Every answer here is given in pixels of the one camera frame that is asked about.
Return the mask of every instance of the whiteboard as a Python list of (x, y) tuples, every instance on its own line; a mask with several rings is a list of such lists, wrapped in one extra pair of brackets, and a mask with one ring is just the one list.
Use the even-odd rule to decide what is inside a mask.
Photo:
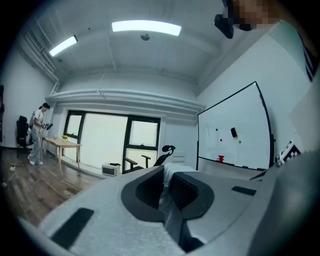
[[(198, 115), (199, 151), (203, 159), (250, 169), (268, 169), (271, 131), (256, 82)], [(231, 129), (235, 128), (237, 137)]]

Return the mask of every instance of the black whiteboard eraser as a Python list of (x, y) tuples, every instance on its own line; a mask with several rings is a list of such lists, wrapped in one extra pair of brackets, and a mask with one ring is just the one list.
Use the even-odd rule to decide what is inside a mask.
[(232, 134), (232, 137), (234, 138), (238, 136), (236, 133), (236, 129), (234, 127), (231, 129), (231, 134)]

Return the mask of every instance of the ceiling light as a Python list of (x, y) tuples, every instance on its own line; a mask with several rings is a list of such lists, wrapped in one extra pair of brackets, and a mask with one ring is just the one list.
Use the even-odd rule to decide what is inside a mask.
[(67, 40), (63, 41), (62, 43), (60, 43), (58, 46), (54, 47), (51, 51), (50, 54), (51, 56), (55, 56), (58, 53), (60, 53), (62, 50), (68, 48), (69, 46), (74, 45), (77, 42), (77, 38), (75, 35), (71, 36), (70, 38), (68, 38)]
[(118, 31), (154, 31), (179, 36), (181, 26), (154, 20), (124, 20), (112, 22), (113, 32)]

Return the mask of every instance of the white ceiling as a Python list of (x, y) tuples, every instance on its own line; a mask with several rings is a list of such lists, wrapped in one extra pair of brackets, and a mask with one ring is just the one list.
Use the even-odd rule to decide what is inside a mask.
[[(235, 28), (234, 38), (227, 39), (214, 26), (222, 10), (221, 0), (56, 0), (35, 18), (49, 39), (48, 50), (77, 37), (78, 43), (54, 57), (67, 76), (136, 71), (198, 85), (246, 37)], [(150, 32), (143, 41), (142, 31), (113, 32), (111, 23), (122, 20), (164, 21), (182, 29), (179, 36)]]

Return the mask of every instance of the wooden floor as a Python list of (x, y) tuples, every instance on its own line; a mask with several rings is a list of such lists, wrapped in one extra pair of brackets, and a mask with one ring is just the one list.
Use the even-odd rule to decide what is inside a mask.
[[(54, 208), (102, 180), (63, 163), (61, 179), (54, 155), (43, 155), (43, 165), (34, 166), (29, 163), (27, 155), (20, 150), (2, 150), (0, 167), (8, 184), (5, 193), (12, 210), (36, 227)], [(15, 166), (15, 171), (10, 170), (11, 166)]]

